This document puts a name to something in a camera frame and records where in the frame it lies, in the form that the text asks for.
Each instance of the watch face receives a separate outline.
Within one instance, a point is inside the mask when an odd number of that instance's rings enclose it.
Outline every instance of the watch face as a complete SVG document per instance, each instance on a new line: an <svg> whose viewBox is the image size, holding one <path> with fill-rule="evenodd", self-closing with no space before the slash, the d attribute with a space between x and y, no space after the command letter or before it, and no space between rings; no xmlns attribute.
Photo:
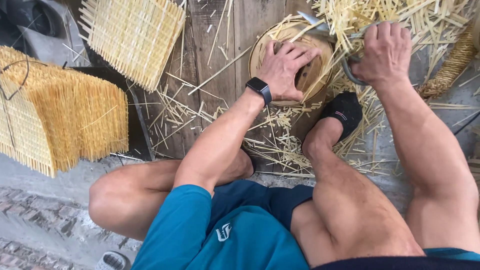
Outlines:
<svg viewBox="0 0 480 270"><path fill-rule="evenodd" d="M268 84L266 84L264 81L260 80L257 77L253 77L250 81L247 82L247 86L255 91L261 92L268 87Z"/></svg>

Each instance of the navy shorts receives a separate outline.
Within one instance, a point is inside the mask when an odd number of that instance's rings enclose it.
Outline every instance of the navy shorts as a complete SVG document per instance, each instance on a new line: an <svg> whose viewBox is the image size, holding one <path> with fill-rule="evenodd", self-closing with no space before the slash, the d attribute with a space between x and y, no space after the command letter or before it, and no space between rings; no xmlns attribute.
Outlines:
<svg viewBox="0 0 480 270"><path fill-rule="evenodd" d="M290 231L292 210L312 198L313 187L306 185L297 185L294 188L266 187L254 181L235 180L215 187L214 192L207 235L217 221L240 206L259 206Z"/></svg>

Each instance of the hand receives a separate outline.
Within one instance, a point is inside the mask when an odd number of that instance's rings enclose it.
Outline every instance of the hand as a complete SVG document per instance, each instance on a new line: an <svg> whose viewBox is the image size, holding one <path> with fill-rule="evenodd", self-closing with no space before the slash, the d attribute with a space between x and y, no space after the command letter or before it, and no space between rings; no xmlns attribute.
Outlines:
<svg viewBox="0 0 480 270"><path fill-rule="evenodd" d="M352 73L375 90L388 88L397 81L408 81L412 52L410 32L399 23L382 22L368 27L365 50L360 63L351 65Z"/></svg>
<svg viewBox="0 0 480 270"><path fill-rule="evenodd" d="M273 101L301 101L303 93L295 88L295 74L304 65L312 61L321 50L306 49L285 42L277 54L271 40L265 48L265 57L257 77L268 84Z"/></svg>

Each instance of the twisted straw rope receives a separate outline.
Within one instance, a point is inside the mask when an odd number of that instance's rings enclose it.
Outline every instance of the twisted straw rope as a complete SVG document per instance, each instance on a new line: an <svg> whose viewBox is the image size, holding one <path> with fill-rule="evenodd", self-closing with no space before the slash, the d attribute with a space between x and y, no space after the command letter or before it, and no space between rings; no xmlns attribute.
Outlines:
<svg viewBox="0 0 480 270"><path fill-rule="evenodd" d="M473 45L472 31L473 25L469 25L460 35L437 74L417 88L422 98L436 98L443 94L475 57L478 51Z"/></svg>

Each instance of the forearm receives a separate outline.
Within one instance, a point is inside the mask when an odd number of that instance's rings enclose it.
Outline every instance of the forearm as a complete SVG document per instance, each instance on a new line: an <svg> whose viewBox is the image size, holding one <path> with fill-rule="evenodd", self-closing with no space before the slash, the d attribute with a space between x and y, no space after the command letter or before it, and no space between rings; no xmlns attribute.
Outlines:
<svg viewBox="0 0 480 270"><path fill-rule="evenodd" d="M221 174L237 155L245 133L263 106L263 98L247 89L228 111L198 137L180 164L174 187L195 184L212 193Z"/></svg>
<svg viewBox="0 0 480 270"><path fill-rule="evenodd" d="M407 173L424 181L470 180L455 136L415 92L409 80L378 87L392 127L397 154Z"/></svg>

